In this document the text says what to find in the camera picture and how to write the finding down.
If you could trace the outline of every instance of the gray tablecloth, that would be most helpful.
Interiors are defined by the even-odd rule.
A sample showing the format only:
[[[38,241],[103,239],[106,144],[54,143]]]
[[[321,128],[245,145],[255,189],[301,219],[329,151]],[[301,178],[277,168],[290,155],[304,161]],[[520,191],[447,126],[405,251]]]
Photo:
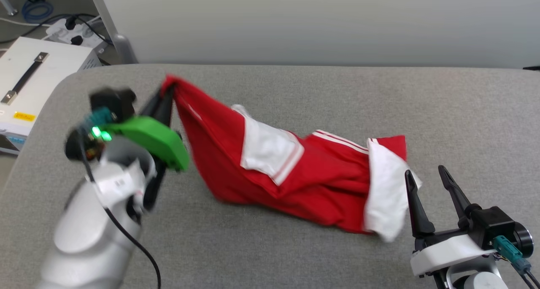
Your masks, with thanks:
[[[165,73],[183,76],[225,104],[243,104],[269,125],[307,135],[323,129],[365,144],[407,136],[409,164],[424,181],[420,197],[438,230],[457,216],[437,166],[469,199],[498,205],[540,235],[540,74],[468,68],[128,65],[66,78],[39,116],[0,199],[0,287],[37,283],[54,226],[81,164],[63,153],[66,133],[89,112],[90,90],[129,86],[138,107]],[[181,130],[175,115],[173,128]],[[193,165],[169,173],[141,242],[162,270],[163,288],[434,288],[413,277],[409,222],[394,243],[254,206],[222,204]],[[540,257],[532,257],[540,275]],[[506,263],[509,287],[524,284]],[[125,288],[155,287],[135,251]]]

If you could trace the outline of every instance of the teal connector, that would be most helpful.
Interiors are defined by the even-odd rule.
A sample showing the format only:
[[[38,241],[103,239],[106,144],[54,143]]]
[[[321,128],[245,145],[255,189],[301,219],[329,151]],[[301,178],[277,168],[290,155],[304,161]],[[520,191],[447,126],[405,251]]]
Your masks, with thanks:
[[[507,258],[509,262],[515,264],[519,259],[523,258],[521,253],[506,237],[499,235],[493,240],[493,248],[495,248],[502,256]]]

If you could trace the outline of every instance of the blue cable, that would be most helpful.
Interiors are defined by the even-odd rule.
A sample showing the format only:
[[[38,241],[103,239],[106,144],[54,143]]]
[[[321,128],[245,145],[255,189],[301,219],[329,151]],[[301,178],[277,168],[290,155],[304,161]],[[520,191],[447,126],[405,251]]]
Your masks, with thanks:
[[[23,18],[28,23],[40,23],[52,15],[54,7],[45,0],[26,0],[21,9]]]

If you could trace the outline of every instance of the folded clothing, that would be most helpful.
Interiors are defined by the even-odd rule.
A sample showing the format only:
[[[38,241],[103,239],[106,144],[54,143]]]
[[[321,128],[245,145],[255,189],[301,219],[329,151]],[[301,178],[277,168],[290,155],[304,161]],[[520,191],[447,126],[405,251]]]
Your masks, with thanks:
[[[193,160],[216,199],[376,232],[384,241],[399,234],[408,208],[405,136],[370,138],[367,147],[322,130],[300,138],[181,78],[167,76],[162,91],[171,87]]]

